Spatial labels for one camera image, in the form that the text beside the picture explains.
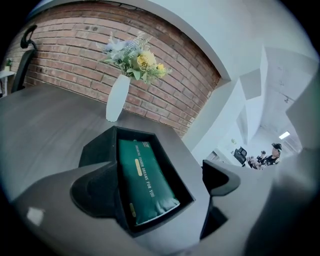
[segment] ceiling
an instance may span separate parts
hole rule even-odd
[[[302,146],[286,110],[310,83],[319,63],[304,55],[275,48],[266,48],[266,53],[268,71],[260,125],[276,136],[288,131],[290,135],[282,140],[282,145],[287,151],[297,153]]]

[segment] white vase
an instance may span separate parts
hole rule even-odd
[[[121,74],[112,86],[105,108],[105,118],[115,122],[124,107],[129,91],[130,78]]]

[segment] potted plant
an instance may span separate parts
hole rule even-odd
[[[107,45],[97,44],[97,47],[106,53],[103,62],[120,68],[122,73],[112,86],[108,97],[105,114],[108,121],[117,121],[124,107],[131,79],[143,80],[146,84],[150,84],[153,79],[163,78],[171,72],[171,69],[157,63],[147,45],[150,38],[143,39],[144,34],[140,31],[135,39],[122,41],[114,40],[111,32]]]
[[[4,67],[4,71],[10,71],[11,65],[12,65],[12,60],[7,58],[6,63],[5,63],[5,67]]]

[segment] ceiling light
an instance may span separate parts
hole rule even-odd
[[[281,140],[283,140],[285,137],[287,137],[287,136],[289,136],[289,135],[290,135],[290,133],[289,133],[288,131],[286,131],[284,134],[280,135],[279,138],[280,138]]]

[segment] brick wall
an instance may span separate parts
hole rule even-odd
[[[220,75],[204,53],[179,29],[142,9],[117,3],[84,2],[60,5],[31,20],[7,52],[17,71],[25,50],[24,30],[37,24],[32,39],[38,47],[24,84],[46,82],[107,102],[120,71],[99,60],[105,55],[96,42],[107,43],[110,32],[127,40],[139,30],[152,36],[150,50],[172,73],[153,84],[132,81],[124,109],[169,125],[182,137],[215,89]]]

